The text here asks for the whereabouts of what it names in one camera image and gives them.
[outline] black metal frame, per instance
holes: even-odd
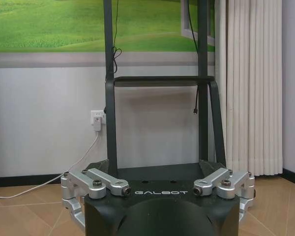
[[[107,119],[107,156],[109,174],[118,175],[115,87],[130,86],[199,86],[199,160],[208,160],[208,92],[210,90],[213,118],[216,161],[226,165],[222,119],[217,83],[207,76],[207,32],[209,0],[198,0],[198,76],[171,77],[118,77],[114,78],[113,63],[113,19],[112,0],[104,2],[105,52],[106,52],[106,119]]]

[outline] metal clamp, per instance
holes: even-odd
[[[62,204],[70,210],[71,218],[82,230],[85,230],[85,216],[77,197],[84,198],[86,194],[92,199],[106,196],[108,188],[115,196],[128,196],[131,193],[129,183],[123,179],[114,178],[98,169],[66,172],[61,177]]]
[[[220,168],[204,179],[194,182],[193,192],[196,196],[207,196],[216,187],[216,193],[224,199],[240,197],[239,221],[242,220],[255,198],[255,177],[250,172],[236,172]]]
[[[63,199],[62,204],[65,208],[69,209],[72,220],[77,223],[77,225],[84,231],[85,230],[85,217],[82,212],[81,204],[76,200],[72,199]]]
[[[243,186],[245,182],[249,179],[248,172],[236,172],[229,179],[222,180],[217,185],[217,195],[224,199],[232,199],[235,194]]]
[[[89,169],[86,175],[92,179],[100,179],[115,196],[129,196],[131,193],[129,183],[124,179],[115,178],[95,168]]]
[[[223,179],[230,177],[228,169],[220,168],[211,175],[194,181],[193,192],[196,196],[208,196]]]

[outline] electrical outlet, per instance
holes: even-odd
[[[106,114],[103,110],[98,111],[91,111],[90,112],[90,124],[94,125],[94,117],[101,117],[102,118],[102,124],[106,124]]]

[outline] white cable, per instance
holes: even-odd
[[[98,135],[98,133],[96,133],[96,134],[97,134],[97,135],[96,135],[96,138],[95,138],[94,142],[93,142],[92,145],[88,148],[88,150],[85,152],[85,154],[83,155],[83,157],[82,157],[80,160],[78,160],[77,162],[75,162],[75,163],[74,163],[74,164],[73,164],[68,170],[66,170],[65,172],[70,171],[74,166],[76,166],[77,164],[79,164],[81,161],[84,160],[84,158],[87,156],[87,154],[89,153],[89,151],[92,149],[92,147],[95,145],[95,143],[96,143],[97,140],[98,140],[99,135]],[[44,185],[46,185],[46,184],[48,184],[48,183],[51,183],[52,181],[54,181],[54,180],[60,178],[63,174],[64,174],[64,173],[62,173],[61,175],[57,176],[56,178],[51,179],[50,181],[48,181],[48,182],[46,182],[46,183],[43,183],[43,184],[38,185],[38,186],[35,186],[34,188],[30,188],[30,189],[28,189],[28,190],[26,190],[26,191],[24,191],[24,192],[22,192],[22,193],[18,193],[18,194],[16,194],[16,195],[13,195],[13,196],[10,196],[10,197],[1,197],[1,196],[0,196],[0,199],[11,199],[11,198],[18,197],[18,196],[20,196],[20,195],[23,195],[23,194],[25,194],[25,193],[28,193],[28,192],[30,192],[30,191],[33,191],[33,190],[35,190],[35,189],[37,189],[37,188],[40,188],[40,187],[42,187],[42,186],[44,186]]]

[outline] screw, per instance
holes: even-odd
[[[84,198],[85,198],[84,196],[80,197],[80,201],[81,201],[82,204],[84,204]]]
[[[128,196],[130,196],[130,194],[131,194],[131,188],[130,187],[124,188],[122,190],[122,195],[123,196],[128,197]]]
[[[94,187],[102,186],[102,181],[100,179],[94,180],[93,181],[93,186]]]
[[[221,181],[221,184],[222,184],[223,186],[225,186],[225,187],[229,187],[229,186],[231,186],[231,182],[230,182],[229,180],[227,180],[227,179],[222,180],[222,181]]]
[[[197,197],[200,196],[202,194],[202,188],[194,187],[193,194],[196,195]]]

